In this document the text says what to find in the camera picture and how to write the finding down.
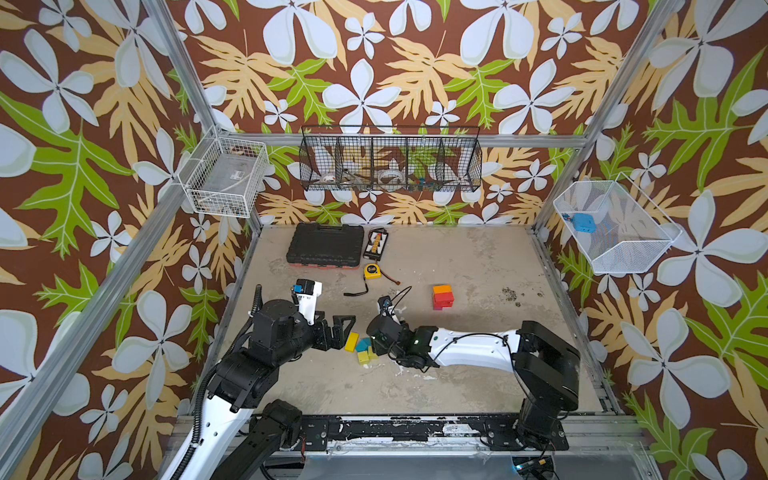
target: white wire basket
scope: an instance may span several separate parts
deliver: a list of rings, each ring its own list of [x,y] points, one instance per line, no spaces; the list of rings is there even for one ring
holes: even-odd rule
[[[632,184],[626,175],[617,180],[577,181],[554,201],[563,218],[591,215],[592,233],[576,230],[571,221],[564,223],[595,274],[647,272],[682,233],[645,192],[632,184],[632,193],[637,191],[638,198],[645,199],[643,208],[619,180]],[[649,211],[658,212],[669,224],[662,227]]]
[[[214,138],[197,149],[190,161],[199,162],[184,191],[199,214],[248,218],[270,161],[266,145],[257,141]]]

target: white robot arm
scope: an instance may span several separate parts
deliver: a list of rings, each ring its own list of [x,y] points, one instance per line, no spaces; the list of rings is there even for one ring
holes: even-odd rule
[[[250,338],[234,343],[217,368],[201,382],[195,402],[195,427],[161,480],[249,478],[277,449],[295,445],[301,411],[281,400],[267,405],[245,442],[219,465],[227,446],[277,381],[280,365],[309,348],[343,348],[353,316],[334,316],[328,326],[316,312],[322,285],[297,280],[293,302],[271,300],[251,311]],[[515,432],[520,448],[543,449],[559,430],[561,410],[578,407],[578,351],[536,322],[499,333],[462,333],[420,326],[411,331],[394,314],[388,296],[379,299],[379,315],[367,328],[377,355],[426,371],[450,365],[484,366],[513,372],[531,396],[523,402]]]

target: yellow tape measure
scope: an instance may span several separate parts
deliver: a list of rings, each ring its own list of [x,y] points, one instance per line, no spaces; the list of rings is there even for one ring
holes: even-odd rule
[[[366,280],[370,280],[372,278],[381,278],[382,271],[380,270],[379,266],[375,263],[369,263],[366,265]]]

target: blue wooden block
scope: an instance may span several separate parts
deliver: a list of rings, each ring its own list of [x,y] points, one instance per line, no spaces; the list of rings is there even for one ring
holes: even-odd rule
[[[369,337],[366,337],[359,341],[359,343],[355,347],[355,351],[356,352],[367,351],[368,347],[370,346],[371,346],[371,339]]]
[[[574,214],[571,222],[573,222],[574,230],[577,232],[594,233],[597,230],[594,219],[588,214]]]

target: brown wallpaper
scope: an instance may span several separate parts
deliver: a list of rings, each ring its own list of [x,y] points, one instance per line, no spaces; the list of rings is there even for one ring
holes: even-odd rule
[[[13,415],[200,128],[139,1],[0,2],[0,37],[0,415]],[[243,221],[180,210],[15,478],[155,475],[248,241]]]
[[[629,175],[646,211],[668,223],[638,188],[683,228],[649,272],[594,275],[556,216],[542,234],[666,478],[768,472],[767,12],[687,2],[583,167]]]
[[[359,129],[349,125],[358,123],[382,126],[371,133],[414,125],[480,127],[483,134],[580,133],[648,10],[634,0],[286,5],[169,4],[221,127],[282,133],[340,124],[353,132]],[[502,14],[510,18],[508,31]],[[314,18],[308,31],[297,15]],[[289,17],[292,35],[272,30]],[[490,18],[498,22],[486,24]],[[265,38],[275,40],[268,45]],[[366,106],[356,107],[362,101]],[[530,223],[566,156],[486,149],[482,192],[474,195],[378,190],[322,197],[299,185],[297,153],[270,148],[274,172],[257,201],[264,223]],[[532,177],[540,180],[526,187]],[[487,204],[498,200],[488,197],[493,189],[504,192],[496,207]]]

